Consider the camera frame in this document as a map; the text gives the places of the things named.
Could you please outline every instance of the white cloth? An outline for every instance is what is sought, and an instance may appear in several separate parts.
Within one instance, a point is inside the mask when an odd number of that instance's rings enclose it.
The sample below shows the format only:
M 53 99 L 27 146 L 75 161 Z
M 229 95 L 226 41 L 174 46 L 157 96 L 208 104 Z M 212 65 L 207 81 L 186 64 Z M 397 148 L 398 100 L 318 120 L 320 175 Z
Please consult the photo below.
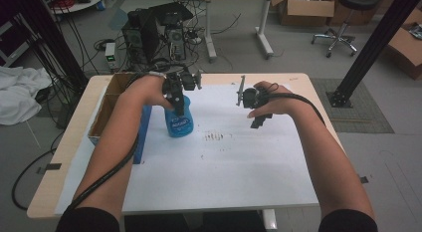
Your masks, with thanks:
M 46 70 L 0 67 L 0 124 L 16 124 L 37 114 L 37 92 L 51 84 Z

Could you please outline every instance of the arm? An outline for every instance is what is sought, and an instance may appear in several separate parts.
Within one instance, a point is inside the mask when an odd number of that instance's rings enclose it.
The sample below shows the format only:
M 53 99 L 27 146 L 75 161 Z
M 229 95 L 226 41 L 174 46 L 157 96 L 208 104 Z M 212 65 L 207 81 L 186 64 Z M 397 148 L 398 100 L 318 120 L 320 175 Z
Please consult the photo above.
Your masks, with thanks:
M 171 108 L 171 104 L 161 92 L 163 81 L 161 77 L 145 76 L 135 81 L 119 96 L 74 198 L 128 154 L 136 139 L 144 105 Z M 129 162 L 78 207 L 99 208 L 119 220 L 130 171 L 131 163 Z
M 255 87 L 267 89 L 260 82 Z M 283 86 L 272 93 L 290 93 Z M 374 213 L 353 166 L 313 108 L 294 99 L 275 99 L 251 111 L 248 117 L 287 114 L 297 127 L 308 170 L 319 201 L 321 216 L 337 209 L 353 209 L 374 218 Z

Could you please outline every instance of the black sleeve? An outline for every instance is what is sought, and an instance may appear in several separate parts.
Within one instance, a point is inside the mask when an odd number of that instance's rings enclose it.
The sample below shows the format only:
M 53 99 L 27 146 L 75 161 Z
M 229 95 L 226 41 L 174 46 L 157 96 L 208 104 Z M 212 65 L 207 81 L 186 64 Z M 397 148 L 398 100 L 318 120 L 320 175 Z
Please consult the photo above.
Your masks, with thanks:
M 377 232 L 375 221 L 357 210 L 341 209 L 327 214 L 318 232 Z
M 118 232 L 118 221 L 110 213 L 90 207 L 66 211 L 56 232 Z

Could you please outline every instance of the forearm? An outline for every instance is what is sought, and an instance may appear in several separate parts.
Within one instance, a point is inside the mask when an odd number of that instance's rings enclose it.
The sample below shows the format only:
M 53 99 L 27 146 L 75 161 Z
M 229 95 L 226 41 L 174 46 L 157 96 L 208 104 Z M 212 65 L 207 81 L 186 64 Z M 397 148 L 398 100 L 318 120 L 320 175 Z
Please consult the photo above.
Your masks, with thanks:
M 136 139 L 142 106 L 143 101 L 134 95 L 123 93 L 118 98 L 75 197 L 116 166 L 129 153 Z M 118 219 L 131 165 L 132 163 L 129 161 L 117 174 L 84 200 L 79 207 L 100 208 Z
M 355 209 L 373 217 L 357 173 L 314 110 L 303 103 L 293 107 L 295 121 L 322 217 L 335 209 Z

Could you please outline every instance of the black tape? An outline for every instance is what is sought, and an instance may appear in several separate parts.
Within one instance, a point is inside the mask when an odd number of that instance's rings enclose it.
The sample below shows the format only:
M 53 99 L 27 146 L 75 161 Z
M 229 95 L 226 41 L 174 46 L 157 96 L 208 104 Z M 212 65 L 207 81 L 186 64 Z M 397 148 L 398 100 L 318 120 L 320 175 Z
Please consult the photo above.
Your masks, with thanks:
M 46 170 L 59 170 L 61 166 L 61 163 L 50 163 L 46 166 Z
M 360 179 L 360 183 L 362 184 L 369 183 L 369 180 L 366 176 L 359 177 L 359 179 Z

